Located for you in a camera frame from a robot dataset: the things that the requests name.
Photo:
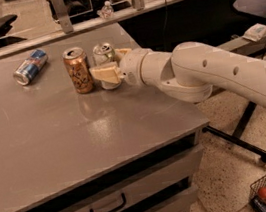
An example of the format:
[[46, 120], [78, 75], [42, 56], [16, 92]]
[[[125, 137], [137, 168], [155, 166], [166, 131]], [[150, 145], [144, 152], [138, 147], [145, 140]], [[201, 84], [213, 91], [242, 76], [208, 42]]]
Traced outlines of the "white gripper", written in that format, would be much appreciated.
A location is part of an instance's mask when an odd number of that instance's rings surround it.
[[99, 81], [108, 83], [120, 83], [125, 80], [132, 86], [140, 86], [155, 83], [157, 77], [155, 72], [148, 65], [148, 58], [152, 53], [151, 49], [119, 48], [115, 50], [115, 59], [120, 62], [108, 62], [96, 67], [91, 67], [91, 75]]

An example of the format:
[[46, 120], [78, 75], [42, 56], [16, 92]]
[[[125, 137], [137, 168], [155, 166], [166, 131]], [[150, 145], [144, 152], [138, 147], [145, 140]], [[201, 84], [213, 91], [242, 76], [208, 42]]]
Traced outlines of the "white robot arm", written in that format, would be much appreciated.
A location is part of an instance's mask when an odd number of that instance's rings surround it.
[[168, 53], [137, 48], [119, 62], [91, 67], [90, 73], [108, 83], [154, 86], [188, 103], [206, 100], [216, 86], [266, 108], [266, 60], [199, 42], [181, 43]]

